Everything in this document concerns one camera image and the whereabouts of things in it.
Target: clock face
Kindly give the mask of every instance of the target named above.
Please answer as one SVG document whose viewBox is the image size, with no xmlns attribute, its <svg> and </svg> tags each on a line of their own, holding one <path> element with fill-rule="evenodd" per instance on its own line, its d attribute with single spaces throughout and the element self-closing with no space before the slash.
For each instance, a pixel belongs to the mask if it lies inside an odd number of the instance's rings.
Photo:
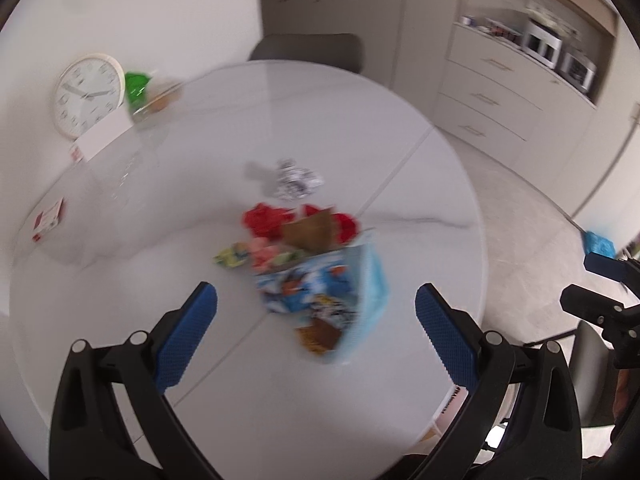
<svg viewBox="0 0 640 480">
<path fill-rule="evenodd" d="M 53 96 L 53 119 L 58 130 L 77 139 L 124 98 L 124 74 L 109 56 L 79 59 L 60 77 Z"/>
</svg>

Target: chair backrest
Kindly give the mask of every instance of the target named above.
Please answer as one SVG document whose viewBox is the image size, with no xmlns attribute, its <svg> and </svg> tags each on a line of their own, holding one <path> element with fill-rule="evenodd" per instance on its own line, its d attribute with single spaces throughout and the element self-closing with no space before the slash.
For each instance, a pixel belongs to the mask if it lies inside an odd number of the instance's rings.
<svg viewBox="0 0 640 480">
<path fill-rule="evenodd" d="M 1 416 L 0 474 L 3 480 L 46 480 L 15 441 Z"/>
<path fill-rule="evenodd" d="M 607 371 L 612 367 L 612 356 L 604 344 L 600 334 L 589 323 L 580 321 L 575 333 L 574 349 L 569 362 L 569 373 L 574 383 L 575 397 L 578 401 L 580 424 L 585 428 L 592 424 L 592 419 L 601 405 L 604 396 Z M 613 424 L 613 398 L 608 400 L 610 424 Z"/>
<path fill-rule="evenodd" d="M 270 34 L 258 43 L 249 59 L 308 61 L 359 74 L 364 47 L 355 34 Z"/>
</svg>

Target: gray chair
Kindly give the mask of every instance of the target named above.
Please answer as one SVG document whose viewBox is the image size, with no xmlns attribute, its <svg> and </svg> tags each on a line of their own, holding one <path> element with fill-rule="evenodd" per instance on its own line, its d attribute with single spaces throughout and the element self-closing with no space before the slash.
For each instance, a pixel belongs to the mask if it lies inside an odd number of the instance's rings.
<svg viewBox="0 0 640 480">
<path fill-rule="evenodd" d="M 572 335 L 575 335 L 575 340 L 569 360 L 569 373 L 574 382 L 580 424 L 583 428 L 611 426 L 614 423 L 612 408 L 619 370 L 613 366 L 613 350 L 604 344 L 600 334 L 589 323 L 581 320 L 575 330 L 524 346 L 537 346 Z M 631 370 L 628 386 L 631 396 L 639 386 L 640 373 L 638 370 Z"/>
<path fill-rule="evenodd" d="M 27 458 L 0 416 L 0 478 L 2 480 L 46 480 Z"/>
<path fill-rule="evenodd" d="M 258 43 L 249 59 L 308 61 L 359 74 L 364 47 L 355 34 L 270 34 Z"/>
</svg>

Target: crumpled foil wrapper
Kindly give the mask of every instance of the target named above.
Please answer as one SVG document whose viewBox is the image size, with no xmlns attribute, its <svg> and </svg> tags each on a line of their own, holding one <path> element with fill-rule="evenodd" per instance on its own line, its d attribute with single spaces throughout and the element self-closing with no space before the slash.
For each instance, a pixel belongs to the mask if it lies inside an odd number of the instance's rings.
<svg viewBox="0 0 640 480">
<path fill-rule="evenodd" d="M 299 168 L 296 161 L 286 158 L 278 162 L 278 189 L 276 198 L 301 200 L 324 184 L 324 179 L 315 171 Z"/>
</svg>

